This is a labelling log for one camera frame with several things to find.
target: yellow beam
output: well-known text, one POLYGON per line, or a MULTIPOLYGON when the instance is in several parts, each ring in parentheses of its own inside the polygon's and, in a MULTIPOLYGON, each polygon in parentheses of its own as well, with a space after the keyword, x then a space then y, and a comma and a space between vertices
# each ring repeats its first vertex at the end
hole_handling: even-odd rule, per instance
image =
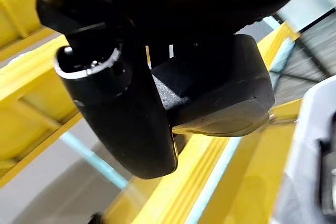
POLYGON ((20 115, 28 118, 31 121, 41 123, 53 131, 59 129, 62 126, 59 122, 40 112, 37 108, 26 103, 25 101, 17 100, 15 103, 13 103, 12 108, 20 115))
POLYGON ((6 0, 0 0, 0 7, 5 10, 5 13, 7 14, 9 20, 11 21, 17 32, 20 34, 20 36, 22 38, 28 37, 28 32, 26 31, 24 26, 18 21, 8 2, 6 0))
POLYGON ((0 178, 0 188, 5 186, 12 178, 14 178, 23 168, 25 168, 31 161, 34 160, 41 152, 48 148, 54 141, 56 141, 63 133, 69 130, 75 123, 81 119, 81 114, 76 114, 67 123, 62 125, 50 137, 45 139, 40 145, 33 149, 27 156, 10 169, 2 178, 0 178))
POLYGON ((0 62, 8 59, 9 57, 17 54, 18 52, 26 49, 27 47, 51 36, 55 31, 42 27, 41 29, 33 32, 27 38, 18 39, 17 41, 9 44, 8 46, 0 49, 0 62))
MULTIPOLYGON (((299 109, 300 100, 271 112, 283 120, 296 118, 299 109)), ((275 123, 243 137, 199 223, 268 223, 294 129, 294 121, 275 123)))

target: yellow metal frame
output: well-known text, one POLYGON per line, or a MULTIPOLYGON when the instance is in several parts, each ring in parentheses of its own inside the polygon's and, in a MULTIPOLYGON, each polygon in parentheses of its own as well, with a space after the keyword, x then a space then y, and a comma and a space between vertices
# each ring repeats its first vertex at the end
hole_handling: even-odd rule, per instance
POLYGON ((52 35, 35 13, 35 0, 0 0, 0 62, 52 35))
POLYGON ((300 105, 298 100, 273 108, 268 125, 242 138, 199 223, 268 223, 300 105))

